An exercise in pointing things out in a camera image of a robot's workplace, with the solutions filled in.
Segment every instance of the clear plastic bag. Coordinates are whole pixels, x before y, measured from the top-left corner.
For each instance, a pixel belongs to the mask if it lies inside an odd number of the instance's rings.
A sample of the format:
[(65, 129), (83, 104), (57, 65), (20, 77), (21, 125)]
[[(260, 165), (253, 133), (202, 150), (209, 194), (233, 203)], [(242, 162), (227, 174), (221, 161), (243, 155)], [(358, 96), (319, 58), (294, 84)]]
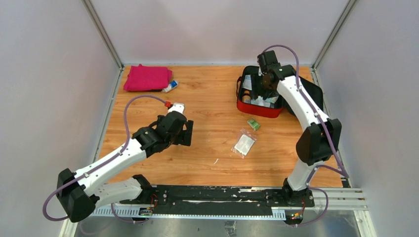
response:
[(231, 151), (238, 154), (242, 159), (249, 153), (250, 148), (253, 146), (257, 137), (246, 129), (242, 128), (237, 138), (237, 143), (231, 148)]

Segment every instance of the metal floor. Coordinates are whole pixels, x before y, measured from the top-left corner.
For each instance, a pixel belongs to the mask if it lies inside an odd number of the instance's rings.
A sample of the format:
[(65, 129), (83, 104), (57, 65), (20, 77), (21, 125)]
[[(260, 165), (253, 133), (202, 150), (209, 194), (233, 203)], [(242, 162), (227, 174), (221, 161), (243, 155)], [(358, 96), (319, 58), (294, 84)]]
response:
[[(304, 213), (305, 222), (315, 219), (313, 210)], [(94, 237), (360, 237), (353, 211), (330, 210), (318, 222), (292, 228), (282, 221), (150, 219), (144, 224), (124, 223), (116, 218), (90, 217), (83, 222), (85, 232)], [(84, 237), (78, 228), (75, 237)]]

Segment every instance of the plastic bag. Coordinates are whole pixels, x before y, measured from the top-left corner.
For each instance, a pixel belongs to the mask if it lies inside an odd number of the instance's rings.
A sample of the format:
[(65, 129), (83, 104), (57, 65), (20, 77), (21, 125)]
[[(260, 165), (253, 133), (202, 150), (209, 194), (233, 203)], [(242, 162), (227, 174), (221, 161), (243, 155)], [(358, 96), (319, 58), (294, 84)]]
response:
[(239, 132), (237, 143), (231, 148), (231, 151), (244, 159), (256, 140), (257, 137), (255, 135), (242, 128)]

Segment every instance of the bottle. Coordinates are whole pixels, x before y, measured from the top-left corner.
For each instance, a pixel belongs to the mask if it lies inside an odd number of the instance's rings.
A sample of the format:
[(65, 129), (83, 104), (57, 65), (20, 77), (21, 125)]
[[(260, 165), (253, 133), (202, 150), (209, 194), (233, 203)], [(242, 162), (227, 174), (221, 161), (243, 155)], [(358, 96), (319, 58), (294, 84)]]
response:
[(245, 92), (243, 93), (242, 101), (250, 104), (250, 100), (250, 92), (248, 90), (245, 90)]
[(169, 85), (164, 88), (162, 90), (162, 92), (164, 93), (168, 93), (169, 91), (171, 91), (172, 89), (174, 89), (175, 87), (177, 87), (179, 84), (177, 83), (177, 81), (173, 80), (171, 83), (169, 83)]

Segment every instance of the white panel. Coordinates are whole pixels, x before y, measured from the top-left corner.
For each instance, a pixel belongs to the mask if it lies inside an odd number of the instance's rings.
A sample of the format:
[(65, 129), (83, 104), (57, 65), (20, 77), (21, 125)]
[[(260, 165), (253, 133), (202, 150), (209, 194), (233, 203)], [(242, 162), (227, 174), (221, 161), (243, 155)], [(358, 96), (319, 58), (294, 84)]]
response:
[(0, 73), (0, 235), (57, 236), (43, 201), (93, 160), (118, 68), (81, 1), (0, 0)]
[(377, 236), (417, 236), (419, 1), (359, 1), (319, 68)]
[[(347, 0), (93, 0), (124, 63), (256, 64), (272, 44), (313, 63)], [(282, 49), (281, 62), (295, 63)]]

